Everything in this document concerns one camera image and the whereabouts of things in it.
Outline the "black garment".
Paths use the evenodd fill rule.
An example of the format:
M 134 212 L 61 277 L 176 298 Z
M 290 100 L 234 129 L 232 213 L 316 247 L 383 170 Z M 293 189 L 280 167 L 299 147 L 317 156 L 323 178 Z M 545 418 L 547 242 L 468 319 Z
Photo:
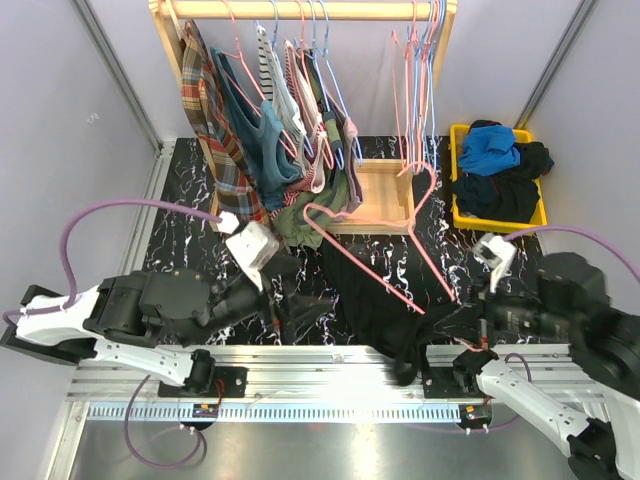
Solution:
M 300 260 L 296 291 L 330 304 L 328 311 L 296 325 L 294 343 L 371 347 L 390 359 L 394 382 L 408 385 L 421 374 L 427 345 L 459 344 L 436 334 L 433 325 L 460 303 L 448 297 L 405 237 L 340 235 L 338 240 L 424 312 L 408 306 L 327 241 L 317 249 L 290 247 L 288 252 Z

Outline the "blue tank top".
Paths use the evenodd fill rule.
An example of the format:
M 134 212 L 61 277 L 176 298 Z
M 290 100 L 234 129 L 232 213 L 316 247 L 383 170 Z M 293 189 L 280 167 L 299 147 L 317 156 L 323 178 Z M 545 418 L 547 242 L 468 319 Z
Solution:
M 503 125 L 472 126 L 462 144 L 458 166 L 466 174 L 492 176 L 515 168 L 521 154 L 515 147 L 516 136 Z

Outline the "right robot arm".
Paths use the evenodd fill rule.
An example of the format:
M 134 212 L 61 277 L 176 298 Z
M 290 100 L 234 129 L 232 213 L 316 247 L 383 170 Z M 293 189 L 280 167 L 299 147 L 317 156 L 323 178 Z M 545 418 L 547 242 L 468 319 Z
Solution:
M 579 479 L 638 478 L 638 316 L 611 305 L 604 273 L 576 253 L 545 257 L 531 295 L 499 291 L 509 256 L 479 256 L 488 275 L 436 326 L 481 342 L 454 359 L 454 388 L 508 406 Z

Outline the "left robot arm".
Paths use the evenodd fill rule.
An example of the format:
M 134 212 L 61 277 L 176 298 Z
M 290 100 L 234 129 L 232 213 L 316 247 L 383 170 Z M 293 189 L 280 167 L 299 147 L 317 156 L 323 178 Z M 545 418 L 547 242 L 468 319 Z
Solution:
M 331 308 L 328 300 L 296 291 L 276 299 L 268 285 L 256 286 L 243 273 L 209 284 L 192 270 L 136 271 L 104 280 L 73 305 L 30 286 L 22 309 L 5 315 L 1 344 L 49 363 L 113 363 L 154 377 L 180 396 L 205 397 L 222 389 L 216 360 L 203 347 L 213 334 L 258 316 L 292 343 L 298 326 Z

